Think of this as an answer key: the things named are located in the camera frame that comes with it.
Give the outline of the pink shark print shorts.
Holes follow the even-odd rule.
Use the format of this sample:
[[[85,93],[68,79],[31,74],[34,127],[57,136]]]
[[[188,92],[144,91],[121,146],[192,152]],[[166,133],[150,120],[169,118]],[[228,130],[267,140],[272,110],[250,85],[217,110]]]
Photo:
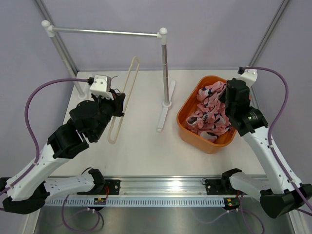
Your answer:
[[[188,130],[212,143],[232,128],[225,105],[219,101],[225,87],[226,83],[217,81],[200,88],[196,95],[197,108],[186,118]]]

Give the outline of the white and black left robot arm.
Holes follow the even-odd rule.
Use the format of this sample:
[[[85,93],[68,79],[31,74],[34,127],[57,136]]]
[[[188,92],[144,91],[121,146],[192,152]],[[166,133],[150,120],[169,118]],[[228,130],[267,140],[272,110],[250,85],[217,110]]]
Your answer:
[[[126,95],[116,93],[112,99],[91,95],[92,100],[80,102],[69,114],[69,120],[48,137],[39,159],[30,162],[33,169],[17,184],[17,177],[2,177],[0,190],[7,194],[2,202],[5,212],[30,214],[58,196],[70,194],[98,195],[104,191],[105,179],[98,169],[90,169],[78,176],[50,179],[61,165],[96,143],[112,117],[124,116]]]

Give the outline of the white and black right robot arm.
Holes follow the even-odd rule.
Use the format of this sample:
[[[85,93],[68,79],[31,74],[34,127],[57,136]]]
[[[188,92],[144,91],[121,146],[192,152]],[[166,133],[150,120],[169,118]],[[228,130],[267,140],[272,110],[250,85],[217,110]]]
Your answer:
[[[304,205],[312,196],[311,184],[304,184],[290,169],[273,138],[262,113],[250,106],[250,89],[239,79],[226,82],[221,102],[231,125],[248,143],[264,169],[268,182],[261,182],[231,169],[222,174],[221,189],[228,194],[235,190],[258,200],[271,218],[277,218]]]

